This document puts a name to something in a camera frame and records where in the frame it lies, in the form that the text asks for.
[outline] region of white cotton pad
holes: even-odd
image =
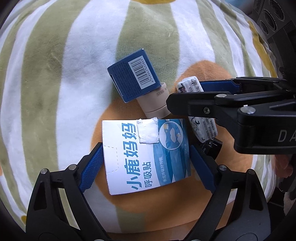
[[[140,143],[153,144],[159,142],[158,119],[137,120],[137,128]]]

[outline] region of perforated line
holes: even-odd
[[[112,171],[112,172],[118,171],[118,169],[119,169],[119,162],[118,162],[117,148],[116,148],[116,159],[117,159],[117,169],[114,170],[114,171]]]

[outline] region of striped blanket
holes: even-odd
[[[107,72],[141,48],[171,93],[189,76],[277,76],[255,24],[223,0],[20,1],[0,30],[0,197],[23,229],[42,168],[78,163],[102,141],[102,120],[145,118],[136,101],[122,101]],[[230,134],[219,126],[218,133],[217,162],[236,171],[254,168],[269,198],[271,156],[239,154]],[[182,238],[210,196],[196,172],[164,187],[111,196],[104,167],[85,192],[107,232],[140,233],[139,240],[153,233],[158,240]]]

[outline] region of white lettering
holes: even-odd
[[[285,136],[284,136],[284,138],[281,140],[281,135],[282,135],[283,132],[285,133]],[[281,132],[280,132],[280,134],[279,134],[278,142],[283,142],[283,141],[286,139],[286,137],[287,137],[287,131],[286,131],[286,130],[281,130]]]
[[[294,131],[294,134],[292,135],[290,141],[291,141],[292,139],[294,139],[294,141],[296,141],[296,130]]]

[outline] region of metal bolt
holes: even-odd
[[[226,171],[226,170],[227,170],[227,167],[226,167],[225,165],[220,165],[220,166],[219,166],[219,169],[220,169],[221,171]]]
[[[240,108],[241,112],[246,114],[254,114],[256,112],[256,109],[252,106],[244,106]]]
[[[69,168],[70,170],[75,170],[76,167],[77,167],[77,166],[76,166],[75,164],[71,164],[68,168]]]
[[[205,113],[206,115],[210,114],[210,113],[211,113],[211,109],[210,109],[209,107],[205,107],[205,108],[204,108],[204,113]]]
[[[255,171],[253,169],[249,169],[248,173],[251,174],[251,175],[255,175]]]
[[[47,173],[47,169],[46,168],[43,168],[41,171],[40,171],[41,174],[45,174]]]
[[[227,96],[226,94],[218,94],[218,95],[216,95],[216,97],[219,97],[219,98],[224,98],[226,96]]]

